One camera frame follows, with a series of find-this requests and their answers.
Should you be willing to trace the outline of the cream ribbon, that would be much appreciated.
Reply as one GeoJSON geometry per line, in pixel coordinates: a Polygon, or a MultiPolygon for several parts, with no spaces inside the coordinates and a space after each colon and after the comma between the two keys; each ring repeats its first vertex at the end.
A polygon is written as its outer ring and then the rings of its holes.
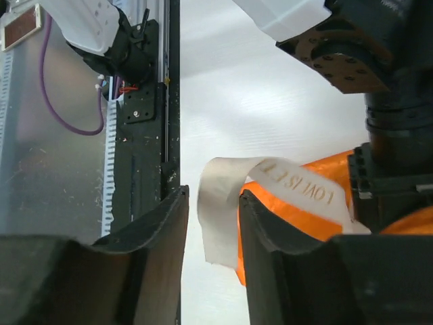
{"type": "Polygon", "coordinates": [[[286,158],[214,158],[202,171],[197,213],[207,262],[241,270],[239,197],[251,190],[271,212],[318,240],[368,234],[348,193],[348,153],[304,166],[286,158]]]}

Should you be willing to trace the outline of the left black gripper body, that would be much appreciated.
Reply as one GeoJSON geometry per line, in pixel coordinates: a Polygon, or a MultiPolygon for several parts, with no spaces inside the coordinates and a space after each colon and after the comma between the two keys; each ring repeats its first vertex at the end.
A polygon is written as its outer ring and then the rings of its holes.
{"type": "Polygon", "coordinates": [[[355,218],[372,232],[432,206],[432,71],[365,94],[369,141],[348,156],[355,218]]]}

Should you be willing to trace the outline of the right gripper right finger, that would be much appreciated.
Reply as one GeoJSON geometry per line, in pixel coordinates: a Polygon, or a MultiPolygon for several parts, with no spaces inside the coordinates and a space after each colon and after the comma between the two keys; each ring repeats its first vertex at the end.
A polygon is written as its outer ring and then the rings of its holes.
{"type": "Polygon", "coordinates": [[[431,236],[320,242],[250,191],[239,219],[252,324],[432,323],[431,236]]]}

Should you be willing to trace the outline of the orange wrapping paper sheet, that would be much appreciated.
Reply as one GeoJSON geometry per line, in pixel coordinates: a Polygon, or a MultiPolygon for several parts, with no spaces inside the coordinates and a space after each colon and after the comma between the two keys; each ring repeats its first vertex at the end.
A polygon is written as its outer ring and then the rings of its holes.
{"type": "Polygon", "coordinates": [[[270,212],[312,238],[325,242],[343,233],[342,212],[352,212],[353,194],[348,158],[342,152],[298,167],[280,168],[274,162],[259,166],[259,173],[271,180],[245,183],[240,193],[251,191],[270,212]]]}

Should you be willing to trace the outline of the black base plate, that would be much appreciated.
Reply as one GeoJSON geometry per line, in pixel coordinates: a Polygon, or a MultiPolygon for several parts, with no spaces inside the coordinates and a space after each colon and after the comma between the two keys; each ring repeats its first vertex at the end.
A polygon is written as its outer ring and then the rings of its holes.
{"type": "Polygon", "coordinates": [[[154,210],[180,182],[180,1],[132,1],[123,9],[144,54],[116,105],[110,233],[154,210]]]}

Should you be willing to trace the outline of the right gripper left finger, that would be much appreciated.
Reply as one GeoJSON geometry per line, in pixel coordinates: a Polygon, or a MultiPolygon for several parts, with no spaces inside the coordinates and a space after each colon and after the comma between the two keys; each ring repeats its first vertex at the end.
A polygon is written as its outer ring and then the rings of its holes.
{"type": "Polygon", "coordinates": [[[175,324],[189,214],[181,186],[92,245],[1,237],[2,324],[175,324]]]}

